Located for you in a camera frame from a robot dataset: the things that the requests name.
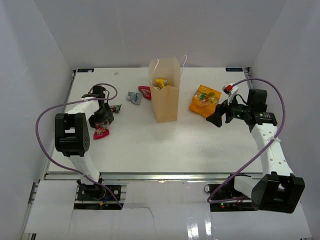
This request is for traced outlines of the red snack pouch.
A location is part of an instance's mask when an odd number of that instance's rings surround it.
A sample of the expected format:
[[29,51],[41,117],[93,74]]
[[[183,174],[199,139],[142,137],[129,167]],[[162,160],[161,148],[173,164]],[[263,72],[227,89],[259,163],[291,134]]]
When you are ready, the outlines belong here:
[[147,100],[152,99],[151,89],[149,86],[138,86],[138,90],[141,92],[142,96],[145,99],[147,99]]

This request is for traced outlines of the silver blue snack packet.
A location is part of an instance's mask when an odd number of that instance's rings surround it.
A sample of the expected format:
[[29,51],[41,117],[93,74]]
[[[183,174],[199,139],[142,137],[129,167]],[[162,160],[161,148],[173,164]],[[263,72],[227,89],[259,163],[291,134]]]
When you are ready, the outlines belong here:
[[127,93],[126,99],[135,105],[140,105],[142,100],[142,93],[129,91]]

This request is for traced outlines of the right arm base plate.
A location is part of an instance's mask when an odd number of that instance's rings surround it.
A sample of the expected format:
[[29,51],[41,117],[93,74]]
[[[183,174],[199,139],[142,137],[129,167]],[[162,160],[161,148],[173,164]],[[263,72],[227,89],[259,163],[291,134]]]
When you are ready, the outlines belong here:
[[246,196],[245,199],[236,199],[244,195],[234,189],[235,180],[230,180],[223,186],[210,200],[222,201],[219,203],[210,203],[210,211],[217,213],[224,212],[251,212],[255,211],[251,200]]

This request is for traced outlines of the orange gummy candy bag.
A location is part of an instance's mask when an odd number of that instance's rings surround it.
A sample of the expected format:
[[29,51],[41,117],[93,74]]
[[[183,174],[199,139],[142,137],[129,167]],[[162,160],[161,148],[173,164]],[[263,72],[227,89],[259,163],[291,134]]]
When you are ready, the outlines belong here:
[[192,97],[189,110],[207,118],[215,112],[221,94],[220,91],[200,85]]

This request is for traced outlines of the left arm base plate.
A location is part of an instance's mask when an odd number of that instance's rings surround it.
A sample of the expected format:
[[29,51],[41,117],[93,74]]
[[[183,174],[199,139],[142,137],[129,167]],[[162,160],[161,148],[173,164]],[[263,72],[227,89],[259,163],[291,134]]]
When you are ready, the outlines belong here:
[[103,187],[96,185],[79,185],[76,192],[75,210],[121,210],[123,208],[122,186],[106,185],[114,195]]

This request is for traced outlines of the yellow snack bar wrapper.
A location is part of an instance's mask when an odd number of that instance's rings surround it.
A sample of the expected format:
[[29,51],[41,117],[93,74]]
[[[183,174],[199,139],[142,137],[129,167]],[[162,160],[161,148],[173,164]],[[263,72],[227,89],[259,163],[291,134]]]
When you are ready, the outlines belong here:
[[162,79],[162,78],[157,78],[155,80],[155,85],[153,86],[156,90],[161,90],[165,88],[167,85],[167,80]]

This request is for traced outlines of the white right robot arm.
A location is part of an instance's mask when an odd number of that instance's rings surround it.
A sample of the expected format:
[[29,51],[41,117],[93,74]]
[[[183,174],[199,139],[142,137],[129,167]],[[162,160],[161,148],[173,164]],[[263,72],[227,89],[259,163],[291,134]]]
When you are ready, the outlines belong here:
[[255,210],[292,214],[305,189],[305,182],[294,175],[286,161],[277,136],[276,117],[267,112],[267,91],[250,89],[243,104],[236,99],[238,87],[227,85],[223,91],[228,95],[227,100],[218,104],[206,120],[217,127],[222,126],[222,116],[225,116],[226,123],[233,119],[243,120],[257,145],[263,177],[256,180],[242,172],[232,174],[213,189],[207,202],[222,205],[248,198]]

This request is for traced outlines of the red candy bag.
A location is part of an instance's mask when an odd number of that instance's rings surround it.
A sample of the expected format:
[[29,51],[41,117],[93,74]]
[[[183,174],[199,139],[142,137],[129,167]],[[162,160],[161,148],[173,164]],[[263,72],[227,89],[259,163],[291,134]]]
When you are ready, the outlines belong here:
[[107,122],[101,122],[95,124],[95,132],[93,134],[94,140],[99,140],[107,137],[110,134],[109,129],[107,128]]

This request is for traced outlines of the purple candy bar wrapper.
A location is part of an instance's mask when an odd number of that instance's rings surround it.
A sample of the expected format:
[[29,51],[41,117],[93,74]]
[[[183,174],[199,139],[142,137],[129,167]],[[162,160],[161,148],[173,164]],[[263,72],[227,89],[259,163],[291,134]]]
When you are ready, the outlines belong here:
[[111,105],[110,106],[110,110],[111,110],[112,113],[118,114],[120,112],[120,110],[121,110],[121,107],[122,107],[121,104],[119,104],[119,105]]

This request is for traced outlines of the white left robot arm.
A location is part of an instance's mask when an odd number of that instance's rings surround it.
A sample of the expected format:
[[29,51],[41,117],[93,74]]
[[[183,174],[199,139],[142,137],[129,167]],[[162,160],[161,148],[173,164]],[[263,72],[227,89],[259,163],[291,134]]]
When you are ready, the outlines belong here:
[[102,84],[94,85],[82,96],[83,102],[54,118],[55,149],[72,162],[80,174],[78,184],[90,185],[88,193],[96,200],[105,196],[106,187],[89,154],[89,127],[106,130],[107,125],[114,121],[109,101],[106,100],[109,94]]

